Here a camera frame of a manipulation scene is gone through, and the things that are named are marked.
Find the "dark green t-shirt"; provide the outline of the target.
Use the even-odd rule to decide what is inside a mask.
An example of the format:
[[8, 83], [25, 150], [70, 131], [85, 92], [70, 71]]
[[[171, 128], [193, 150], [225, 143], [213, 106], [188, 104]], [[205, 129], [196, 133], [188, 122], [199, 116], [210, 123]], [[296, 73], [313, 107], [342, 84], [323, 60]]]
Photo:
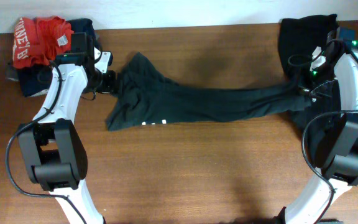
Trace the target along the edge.
[[105, 121], [108, 131], [143, 124], [230, 122], [311, 106], [293, 80], [259, 89], [193, 88], [163, 76], [141, 53], [117, 80], [117, 103]]

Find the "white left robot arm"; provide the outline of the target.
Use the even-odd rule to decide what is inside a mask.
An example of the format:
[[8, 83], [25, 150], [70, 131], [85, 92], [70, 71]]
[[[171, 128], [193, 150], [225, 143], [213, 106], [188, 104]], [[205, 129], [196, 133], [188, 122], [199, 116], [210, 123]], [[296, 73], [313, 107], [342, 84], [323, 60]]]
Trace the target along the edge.
[[43, 190], [33, 196], [55, 198], [70, 223], [106, 221], [86, 185], [88, 158], [74, 122], [84, 93], [117, 92], [116, 73], [108, 69], [112, 60], [111, 52], [95, 47], [92, 36], [72, 34], [70, 51], [50, 63], [52, 81], [41, 109], [14, 134], [30, 181]]

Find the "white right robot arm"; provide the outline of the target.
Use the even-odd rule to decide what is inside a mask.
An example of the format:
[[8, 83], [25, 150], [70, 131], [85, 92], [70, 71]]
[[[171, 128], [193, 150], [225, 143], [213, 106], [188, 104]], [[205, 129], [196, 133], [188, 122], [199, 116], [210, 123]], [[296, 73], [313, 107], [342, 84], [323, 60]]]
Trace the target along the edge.
[[287, 65], [310, 106], [297, 117], [301, 151], [313, 176], [282, 208], [277, 223], [322, 223], [328, 208], [358, 185], [358, 40], [352, 29], [330, 30], [308, 54]]

